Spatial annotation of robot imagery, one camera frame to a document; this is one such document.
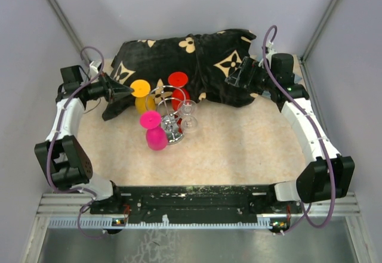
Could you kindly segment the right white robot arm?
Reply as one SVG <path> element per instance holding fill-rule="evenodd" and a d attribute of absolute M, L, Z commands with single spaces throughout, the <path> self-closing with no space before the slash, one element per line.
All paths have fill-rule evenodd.
<path fill-rule="evenodd" d="M 306 168 L 296 180 L 274 185 L 274 193 L 267 197 L 267 207 L 275 213 L 283 211 L 288 201 L 313 203 L 347 195 L 355 170 L 350 156 L 342 156 L 325 135 L 310 102 L 308 92 L 299 84 L 293 72 L 293 56 L 273 54 L 268 60 L 276 82 L 263 64 L 250 57 L 230 70 L 226 83 L 245 92 L 268 92 L 287 119 L 302 149 Z"/>

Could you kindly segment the pink plastic wine glass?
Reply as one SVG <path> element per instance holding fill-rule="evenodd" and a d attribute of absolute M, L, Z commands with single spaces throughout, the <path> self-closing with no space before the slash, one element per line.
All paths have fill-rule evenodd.
<path fill-rule="evenodd" d="M 146 129 L 146 141 L 150 149 L 163 150 L 168 145 L 167 135 L 161 128 L 161 115 L 156 111 L 148 111 L 141 115 L 140 125 Z"/>

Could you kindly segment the yellow plastic wine glass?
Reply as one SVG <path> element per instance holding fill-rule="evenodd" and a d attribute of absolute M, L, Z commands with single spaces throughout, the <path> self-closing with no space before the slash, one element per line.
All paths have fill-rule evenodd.
<path fill-rule="evenodd" d="M 132 95 L 135 97 L 135 107 L 140 115 L 156 109 L 155 101 L 150 94 L 150 84 L 146 80 L 137 79 L 132 82 L 130 88 L 134 90 Z"/>

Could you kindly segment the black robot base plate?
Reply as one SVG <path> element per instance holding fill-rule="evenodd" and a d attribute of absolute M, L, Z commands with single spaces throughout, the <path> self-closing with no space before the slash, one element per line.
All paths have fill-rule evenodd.
<path fill-rule="evenodd" d="M 123 214 L 132 224 L 256 223 L 262 214 L 297 214 L 295 202 L 276 200 L 272 185 L 181 185 L 113 188 L 108 199 L 91 204 L 93 215 Z"/>

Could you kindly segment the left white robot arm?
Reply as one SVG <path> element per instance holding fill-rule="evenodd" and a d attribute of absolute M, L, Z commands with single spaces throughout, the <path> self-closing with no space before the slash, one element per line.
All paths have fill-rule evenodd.
<path fill-rule="evenodd" d="M 47 179 L 56 193 L 86 193 L 93 200 L 103 200 L 109 212 L 120 212 L 124 198 L 114 192 L 114 184 L 93 172 L 90 158 L 77 136 L 87 102 L 104 98 L 109 103 L 129 96 L 133 89 L 120 84 L 91 67 L 93 78 L 84 80 L 80 66 L 60 70 L 63 83 L 57 93 L 57 113 L 45 141 L 35 145 L 34 152 Z"/>

